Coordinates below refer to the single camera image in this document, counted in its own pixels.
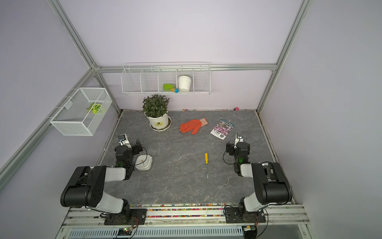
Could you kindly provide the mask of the white alarm device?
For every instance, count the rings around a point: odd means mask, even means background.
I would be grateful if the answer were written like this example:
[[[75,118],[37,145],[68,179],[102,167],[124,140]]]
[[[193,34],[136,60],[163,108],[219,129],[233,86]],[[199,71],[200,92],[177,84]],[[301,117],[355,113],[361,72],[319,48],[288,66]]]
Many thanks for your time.
[[[148,171],[152,166],[152,162],[153,157],[151,155],[140,155],[135,162],[135,168],[139,171]]]

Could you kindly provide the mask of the yellow handled screwdriver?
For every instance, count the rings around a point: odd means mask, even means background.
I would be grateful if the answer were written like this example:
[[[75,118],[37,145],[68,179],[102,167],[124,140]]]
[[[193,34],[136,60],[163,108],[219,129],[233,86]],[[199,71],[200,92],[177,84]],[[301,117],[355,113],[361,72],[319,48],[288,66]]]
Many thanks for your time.
[[[209,179],[209,155],[208,153],[205,153],[205,164],[207,169],[207,179]]]

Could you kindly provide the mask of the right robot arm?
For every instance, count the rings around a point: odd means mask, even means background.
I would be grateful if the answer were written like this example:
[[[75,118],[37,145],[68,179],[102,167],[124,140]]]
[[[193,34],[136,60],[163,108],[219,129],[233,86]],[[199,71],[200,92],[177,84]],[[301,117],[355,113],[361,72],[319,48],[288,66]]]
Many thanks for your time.
[[[284,205],[292,200],[289,181],[277,162],[249,162],[250,144],[227,143],[225,153],[234,157],[234,172],[240,177],[253,179],[254,193],[241,199],[240,217],[257,215],[269,205]]]

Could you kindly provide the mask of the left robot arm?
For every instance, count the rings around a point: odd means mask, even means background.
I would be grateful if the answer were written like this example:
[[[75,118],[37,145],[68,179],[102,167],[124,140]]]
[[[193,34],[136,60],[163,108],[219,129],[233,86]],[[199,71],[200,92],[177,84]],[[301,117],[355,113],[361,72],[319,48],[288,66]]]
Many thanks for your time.
[[[116,158],[114,167],[79,166],[75,169],[60,197],[63,207],[85,207],[130,220],[128,201],[105,193],[104,185],[107,182],[129,180],[135,167],[134,156],[143,151],[143,146],[139,140],[135,144],[130,144],[126,137],[121,136],[119,145],[114,150]]]

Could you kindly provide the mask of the flower seed packet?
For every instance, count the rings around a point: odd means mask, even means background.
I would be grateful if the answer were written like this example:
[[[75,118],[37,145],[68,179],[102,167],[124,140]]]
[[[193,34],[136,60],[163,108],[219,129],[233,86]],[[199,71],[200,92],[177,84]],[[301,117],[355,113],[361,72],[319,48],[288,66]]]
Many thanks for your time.
[[[229,132],[234,128],[234,124],[221,119],[217,125],[213,128],[210,134],[218,139],[224,140],[228,136]]]

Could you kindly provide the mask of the potted green plant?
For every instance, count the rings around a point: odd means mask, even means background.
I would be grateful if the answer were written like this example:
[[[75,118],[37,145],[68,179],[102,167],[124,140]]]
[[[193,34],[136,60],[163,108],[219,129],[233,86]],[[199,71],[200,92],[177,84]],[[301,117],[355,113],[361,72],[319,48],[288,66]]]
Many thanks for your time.
[[[154,94],[143,100],[143,112],[150,126],[156,131],[165,130],[169,124],[168,104],[170,100],[165,95]]]

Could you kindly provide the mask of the red orange work glove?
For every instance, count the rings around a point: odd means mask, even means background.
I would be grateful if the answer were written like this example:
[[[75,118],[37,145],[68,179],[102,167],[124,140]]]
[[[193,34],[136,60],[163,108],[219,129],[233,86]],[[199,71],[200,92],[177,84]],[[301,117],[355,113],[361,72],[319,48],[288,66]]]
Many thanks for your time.
[[[208,121],[203,118],[203,119],[192,119],[186,123],[182,123],[180,125],[180,132],[182,133],[187,133],[191,132],[192,135],[195,135],[198,133],[201,127],[205,126],[208,124]]]

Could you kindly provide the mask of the green leaf toy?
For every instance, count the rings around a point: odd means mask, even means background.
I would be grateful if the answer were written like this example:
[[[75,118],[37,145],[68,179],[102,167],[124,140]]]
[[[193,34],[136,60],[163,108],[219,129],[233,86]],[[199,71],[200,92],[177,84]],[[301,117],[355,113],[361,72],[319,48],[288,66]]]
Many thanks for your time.
[[[102,104],[92,103],[89,108],[87,108],[89,113],[93,114],[102,114],[105,111],[105,108]]]

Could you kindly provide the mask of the green toy shovel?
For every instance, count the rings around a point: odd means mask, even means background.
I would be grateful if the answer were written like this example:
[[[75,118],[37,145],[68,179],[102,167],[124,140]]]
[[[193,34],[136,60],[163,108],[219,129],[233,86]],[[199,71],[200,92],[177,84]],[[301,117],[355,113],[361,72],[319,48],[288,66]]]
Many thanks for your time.
[[[174,93],[178,93],[179,92],[179,89],[176,88],[174,85],[172,84],[164,84],[163,85],[163,91],[164,92],[174,92]]]

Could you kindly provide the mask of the small white pot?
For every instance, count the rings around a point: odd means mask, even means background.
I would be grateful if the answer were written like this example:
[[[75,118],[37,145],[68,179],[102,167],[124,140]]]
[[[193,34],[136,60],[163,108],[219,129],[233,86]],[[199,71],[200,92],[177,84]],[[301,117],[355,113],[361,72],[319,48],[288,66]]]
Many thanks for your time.
[[[191,77],[182,75],[178,78],[178,90],[179,92],[189,92],[192,84]]]

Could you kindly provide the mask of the green circuit board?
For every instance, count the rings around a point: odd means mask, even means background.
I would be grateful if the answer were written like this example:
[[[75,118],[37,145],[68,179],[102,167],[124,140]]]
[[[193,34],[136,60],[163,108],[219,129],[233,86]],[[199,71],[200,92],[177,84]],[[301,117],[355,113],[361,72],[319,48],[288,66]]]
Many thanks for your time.
[[[120,228],[118,230],[117,236],[122,237],[122,236],[132,236],[133,230],[129,228]]]

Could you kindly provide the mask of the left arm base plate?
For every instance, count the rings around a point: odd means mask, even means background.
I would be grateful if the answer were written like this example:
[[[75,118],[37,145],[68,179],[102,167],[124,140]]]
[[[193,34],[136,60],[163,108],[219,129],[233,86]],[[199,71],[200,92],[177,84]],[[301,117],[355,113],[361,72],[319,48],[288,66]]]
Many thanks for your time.
[[[128,214],[119,213],[107,215],[104,220],[105,226],[122,226],[122,225],[144,225],[146,220],[147,209],[132,208]]]

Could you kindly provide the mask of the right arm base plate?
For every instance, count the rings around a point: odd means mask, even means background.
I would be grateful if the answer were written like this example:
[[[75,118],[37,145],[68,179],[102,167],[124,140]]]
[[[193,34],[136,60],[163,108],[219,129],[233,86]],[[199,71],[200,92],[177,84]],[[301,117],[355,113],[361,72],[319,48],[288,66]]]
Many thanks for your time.
[[[239,207],[231,207],[226,205],[223,208],[226,223],[239,224],[239,223],[265,223],[266,217],[263,212],[247,212]]]

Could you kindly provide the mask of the aluminium mounting rail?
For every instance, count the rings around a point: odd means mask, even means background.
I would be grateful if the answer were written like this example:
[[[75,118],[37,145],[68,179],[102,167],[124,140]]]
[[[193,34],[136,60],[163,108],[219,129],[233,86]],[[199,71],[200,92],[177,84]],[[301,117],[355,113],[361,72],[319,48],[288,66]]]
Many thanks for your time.
[[[133,205],[132,208],[147,209],[145,227],[170,226],[225,226],[223,214],[226,204],[164,204]],[[233,225],[309,225],[310,220],[303,205],[271,205],[262,210],[265,223],[239,223]],[[105,226],[101,212],[91,209],[70,209],[62,224],[71,228],[97,228]]]

